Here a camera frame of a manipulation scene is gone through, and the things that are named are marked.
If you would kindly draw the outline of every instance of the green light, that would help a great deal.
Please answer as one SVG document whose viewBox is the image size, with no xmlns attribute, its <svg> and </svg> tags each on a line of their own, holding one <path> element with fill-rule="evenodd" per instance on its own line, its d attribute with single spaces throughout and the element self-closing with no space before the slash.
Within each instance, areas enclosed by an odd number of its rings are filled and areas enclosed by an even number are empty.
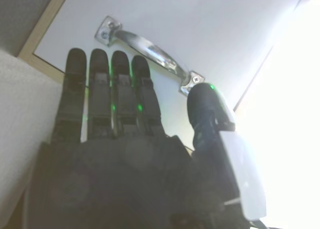
<svg viewBox="0 0 320 229">
<path fill-rule="evenodd" d="M 143 107 L 142 107 L 141 104 L 138 104 L 138 111 L 139 111 L 139 112 L 142 112 L 142 111 L 143 111 Z"/>
</svg>

